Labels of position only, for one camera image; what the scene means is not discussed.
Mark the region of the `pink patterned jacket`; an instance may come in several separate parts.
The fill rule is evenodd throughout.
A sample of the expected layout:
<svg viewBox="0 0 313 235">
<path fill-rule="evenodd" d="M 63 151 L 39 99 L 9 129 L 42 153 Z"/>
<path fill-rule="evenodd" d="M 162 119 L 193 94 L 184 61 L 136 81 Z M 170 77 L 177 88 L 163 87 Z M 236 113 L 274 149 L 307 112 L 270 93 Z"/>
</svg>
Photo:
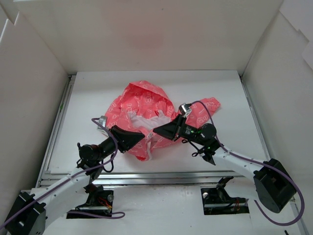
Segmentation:
<svg viewBox="0 0 313 235">
<path fill-rule="evenodd" d="M 192 112 L 186 117 L 186 123 L 200 128 L 220 106 L 214 97 L 201 99 L 191 106 Z M 155 134 L 153 129 L 171 122 L 179 114 L 180 111 L 174 108 L 162 88 L 148 81 L 136 81 L 131 82 L 122 95 L 112 102 L 105 116 L 108 129 L 117 125 L 123 130 L 145 135 L 128 153 L 140 161 L 148 161 L 155 149 L 168 147 L 175 142 Z"/>
</svg>

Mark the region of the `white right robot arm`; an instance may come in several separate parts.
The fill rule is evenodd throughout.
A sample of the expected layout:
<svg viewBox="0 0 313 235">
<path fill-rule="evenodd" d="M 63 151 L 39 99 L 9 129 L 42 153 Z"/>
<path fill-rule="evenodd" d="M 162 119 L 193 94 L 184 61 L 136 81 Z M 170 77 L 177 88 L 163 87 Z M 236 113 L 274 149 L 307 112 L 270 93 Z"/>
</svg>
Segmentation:
<svg viewBox="0 0 313 235">
<path fill-rule="evenodd" d="M 289 174 L 278 160 L 267 162 L 240 157 L 218 142 L 217 130 L 211 123 L 196 128 L 178 115 L 173 121 L 154 128 L 153 132 L 171 141 L 181 138 L 194 147 L 201 145 L 192 154 L 194 157 L 200 155 L 206 162 L 226 167 L 251 180 L 256 198 L 271 212 L 280 213 L 296 193 L 288 180 Z"/>
</svg>

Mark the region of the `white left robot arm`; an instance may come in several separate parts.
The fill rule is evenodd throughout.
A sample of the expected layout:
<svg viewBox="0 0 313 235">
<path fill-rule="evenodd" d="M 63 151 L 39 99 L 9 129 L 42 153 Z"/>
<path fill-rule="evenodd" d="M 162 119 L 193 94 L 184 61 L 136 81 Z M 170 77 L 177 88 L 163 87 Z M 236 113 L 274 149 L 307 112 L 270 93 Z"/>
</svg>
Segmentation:
<svg viewBox="0 0 313 235">
<path fill-rule="evenodd" d="M 108 138 L 100 144 L 77 145 L 80 159 L 71 173 L 39 192 L 20 193 L 1 228 L 12 235 L 41 235 L 53 221 L 73 208 L 96 203 L 98 193 L 90 187 L 103 170 L 103 160 L 113 159 L 118 151 L 130 150 L 145 137 L 118 126 L 107 134 Z"/>
</svg>

